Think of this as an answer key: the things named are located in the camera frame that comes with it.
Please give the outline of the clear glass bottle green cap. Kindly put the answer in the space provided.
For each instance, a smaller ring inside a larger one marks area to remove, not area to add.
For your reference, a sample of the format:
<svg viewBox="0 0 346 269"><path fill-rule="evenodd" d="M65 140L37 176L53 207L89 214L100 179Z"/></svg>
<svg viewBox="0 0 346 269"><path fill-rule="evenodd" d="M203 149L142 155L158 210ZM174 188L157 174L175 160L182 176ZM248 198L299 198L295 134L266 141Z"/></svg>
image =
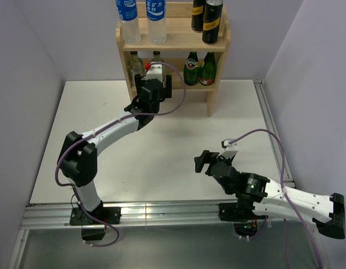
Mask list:
<svg viewBox="0 0 346 269"><path fill-rule="evenodd" d="M164 62L163 58L161 57L161 52L159 51L153 51L153 58L151 59L151 62ZM162 65L162 82L165 83L165 75L166 70L165 66Z"/></svg>

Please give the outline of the black can yellow label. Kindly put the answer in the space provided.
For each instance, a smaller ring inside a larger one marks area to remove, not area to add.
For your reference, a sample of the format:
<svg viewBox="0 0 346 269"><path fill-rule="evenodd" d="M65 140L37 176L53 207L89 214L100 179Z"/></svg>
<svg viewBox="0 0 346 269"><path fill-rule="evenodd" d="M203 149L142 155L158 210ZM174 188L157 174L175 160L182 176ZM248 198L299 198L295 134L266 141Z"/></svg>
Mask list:
<svg viewBox="0 0 346 269"><path fill-rule="evenodd" d="M191 17L191 28L193 31L203 31L205 0L193 0L193 9Z"/></svg>

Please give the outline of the clear water bottle blue label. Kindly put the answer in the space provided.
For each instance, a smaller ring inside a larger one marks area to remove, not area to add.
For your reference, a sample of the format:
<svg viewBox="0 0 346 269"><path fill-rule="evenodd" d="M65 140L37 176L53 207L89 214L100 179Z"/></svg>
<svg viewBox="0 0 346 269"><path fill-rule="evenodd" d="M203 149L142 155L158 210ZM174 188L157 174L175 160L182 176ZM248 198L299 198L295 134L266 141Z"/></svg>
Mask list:
<svg viewBox="0 0 346 269"><path fill-rule="evenodd" d="M126 44L138 44L141 40L138 22L138 8L135 0L116 0L123 40Z"/></svg>

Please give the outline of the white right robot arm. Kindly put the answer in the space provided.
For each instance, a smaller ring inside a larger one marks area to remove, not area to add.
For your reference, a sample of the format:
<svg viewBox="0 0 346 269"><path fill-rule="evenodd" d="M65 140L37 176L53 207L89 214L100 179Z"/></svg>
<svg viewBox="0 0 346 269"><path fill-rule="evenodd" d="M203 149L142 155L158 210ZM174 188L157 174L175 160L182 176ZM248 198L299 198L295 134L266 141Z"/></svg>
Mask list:
<svg viewBox="0 0 346 269"><path fill-rule="evenodd" d="M196 173L206 165L205 174L214 178L225 194L236 196L236 202L219 204L220 220L245 222L276 217L315 225L320 234L329 238L345 238L342 194L308 193L259 174L238 171L232 165L238 153L237 141L225 139L221 142L222 152L204 150L194 159Z"/></svg>

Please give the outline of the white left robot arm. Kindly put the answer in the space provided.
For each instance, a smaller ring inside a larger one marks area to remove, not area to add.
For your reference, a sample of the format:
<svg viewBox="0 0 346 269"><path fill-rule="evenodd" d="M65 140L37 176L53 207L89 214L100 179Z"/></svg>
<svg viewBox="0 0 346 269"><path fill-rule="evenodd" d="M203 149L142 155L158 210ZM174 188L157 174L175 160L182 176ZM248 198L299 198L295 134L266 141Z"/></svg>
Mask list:
<svg viewBox="0 0 346 269"><path fill-rule="evenodd" d="M94 220L107 218L94 183L98 156L117 140L145 127L159 112L160 103L172 97L170 75L166 76L166 86L157 78L143 79L136 75L135 80L137 96L121 116L85 134L68 133L59 155L55 175L58 176L60 170L69 179L67 185L73 188L87 216Z"/></svg>

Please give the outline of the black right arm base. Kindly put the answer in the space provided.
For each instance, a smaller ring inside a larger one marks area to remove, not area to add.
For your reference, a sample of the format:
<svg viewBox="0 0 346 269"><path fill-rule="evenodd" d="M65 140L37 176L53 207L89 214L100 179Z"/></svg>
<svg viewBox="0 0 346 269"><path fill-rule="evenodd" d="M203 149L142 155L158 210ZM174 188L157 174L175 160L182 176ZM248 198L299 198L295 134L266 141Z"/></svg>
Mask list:
<svg viewBox="0 0 346 269"><path fill-rule="evenodd" d="M233 232L239 240L249 242L268 227L267 216L257 216L251 210L238 209L237 202L219 203L218 209L218 218L233 224Z"/></svg>

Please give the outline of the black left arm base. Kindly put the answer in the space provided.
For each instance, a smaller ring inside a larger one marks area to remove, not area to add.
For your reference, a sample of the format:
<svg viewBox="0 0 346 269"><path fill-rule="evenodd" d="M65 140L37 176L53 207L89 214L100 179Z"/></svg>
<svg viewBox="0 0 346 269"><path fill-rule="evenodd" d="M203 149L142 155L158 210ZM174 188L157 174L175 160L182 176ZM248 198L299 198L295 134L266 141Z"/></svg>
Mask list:
<svg viewBox="0 0 346 269"><path fill-rule="evenodd" d="M74 207L71 211L69 226L81 227L81 238L84 243L93 247L107 247L113 245L119 239L119 231L115 225L120 223L120 207L102 207L98 214L88 215L80 207ZM107 229L116 232L116 238L110 243L98 244L106 235Z"/></svg>

